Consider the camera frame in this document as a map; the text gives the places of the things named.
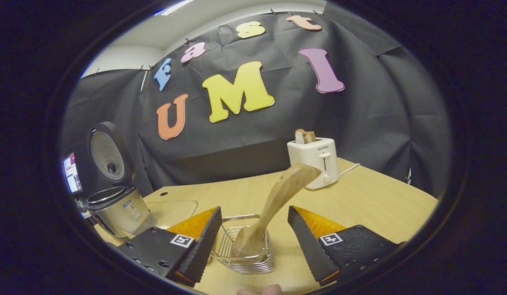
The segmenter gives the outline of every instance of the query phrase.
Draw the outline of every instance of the rice cooker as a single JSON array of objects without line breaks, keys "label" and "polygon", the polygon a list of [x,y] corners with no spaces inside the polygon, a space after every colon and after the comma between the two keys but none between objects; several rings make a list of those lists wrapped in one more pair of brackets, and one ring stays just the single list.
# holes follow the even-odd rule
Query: rice cooker
[{"label": "rice cooker", "polygon": [[143,197],[131,185],[134,164],[115,125],[96,124],[86,142],[95,168],[113,184],[86,199],[85,207],[94,220],[116,238],[133,237],[153,226]]}]

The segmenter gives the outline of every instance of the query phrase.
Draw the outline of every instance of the toaster knob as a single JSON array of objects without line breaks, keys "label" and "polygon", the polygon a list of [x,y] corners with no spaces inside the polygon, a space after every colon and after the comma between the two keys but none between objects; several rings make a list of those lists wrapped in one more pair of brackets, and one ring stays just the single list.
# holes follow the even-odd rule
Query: toaster knob
[{"label": "toaster knob", "polygon": [[331,174],[325,174],[325,175],[323,176],[323,181],[324,181],[325,183],[329,183],[329,182],[331,182],[331,181],[332,181],[332,175],[331,175]]}]

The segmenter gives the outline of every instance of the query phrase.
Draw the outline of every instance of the metal wire basket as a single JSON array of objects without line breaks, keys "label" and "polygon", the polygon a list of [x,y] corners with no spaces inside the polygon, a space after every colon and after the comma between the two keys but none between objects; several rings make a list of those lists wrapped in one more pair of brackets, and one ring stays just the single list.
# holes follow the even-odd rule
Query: metal wire basket
[{"label": "metal wire basket", "polygon": [[235,241],[235,237],[237,237],[241,228],[249,226],[233,226],[225,228],[224,224],[226,222],[230,223],[234,220],[252,220],[254,218],[259,218],[259,215],[249,214],[223,218],[221,229],[219,230],[214,243],[214,249],[211,253],[212,257],[224,266],[238,273],[253,274],[272,272],[274,270],[274,259],[272,257],[272,253],[270,253],[272,243],[270,241],[268,230],[265,231],[265,246],[261,253],[255,256],[231,257],[231,247]]}]

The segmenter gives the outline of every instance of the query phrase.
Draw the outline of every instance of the wooden table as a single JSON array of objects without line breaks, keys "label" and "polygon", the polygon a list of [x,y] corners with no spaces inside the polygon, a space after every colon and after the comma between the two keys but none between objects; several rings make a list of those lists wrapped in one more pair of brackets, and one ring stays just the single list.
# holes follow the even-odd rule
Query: wooden table
[{"label": "wooden table", "polygon": [[[340,172],[353,166],[337,160]],[[145,197],[157,217],[157,226],[168,228],[192,214],[221,206],[222,216],[261,213],[265,199],[282,172],[232,181],[163,187]],[[295,205],[350,227],[366,226],[394,243],[410,239],[429,218],[437,200],[425,192],[374,170],[358,166],[340,176],[334,185],[301,190],[279,211],[268,226],[275,269],[260,275],[236,273],[211,259],[195,289],[210,295],[234,295],[239,289],[260,291],[280,284],[285,294],[308,293],[320,288],[306,264],[293,230],[287,222],[288,206]],[[120,245],[125,240],[107,235],[105,241]]]}]

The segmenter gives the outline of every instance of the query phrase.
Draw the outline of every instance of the wooden spoon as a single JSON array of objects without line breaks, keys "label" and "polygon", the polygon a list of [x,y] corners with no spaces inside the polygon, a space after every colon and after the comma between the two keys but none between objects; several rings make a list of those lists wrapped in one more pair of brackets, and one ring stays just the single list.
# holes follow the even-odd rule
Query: wooden spoon
[{"label": "wooden spoon", "polygon": [[321,170],[304,165],[295,164],[288,168],[277,181],[268,195],[259,220],[251,227],[243,227],[231,247],[232,257],[255,256],[262,252],[265,246],[265,229],[274,215],[298,191],[304,188],[321,174]]}]

